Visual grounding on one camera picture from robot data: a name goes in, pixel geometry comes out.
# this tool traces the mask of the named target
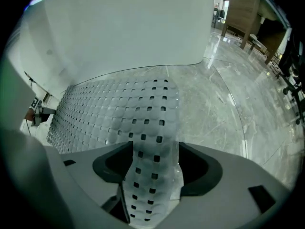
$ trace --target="polished floor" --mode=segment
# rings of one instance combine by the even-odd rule
[[[180,92],[179,141],[246,157],[293,188],[304,149],[301,125],[295,124],[295,104],[282,90],[265,58],[238,40],[212,29],[202,62],[196,65],[152,66],[111,73],[90,81],[164,75]],[[56,107],[52,98],[48,107]],[[31,132],[47,145],[51,120]],[[23,132],[28,133],[26,125]]]

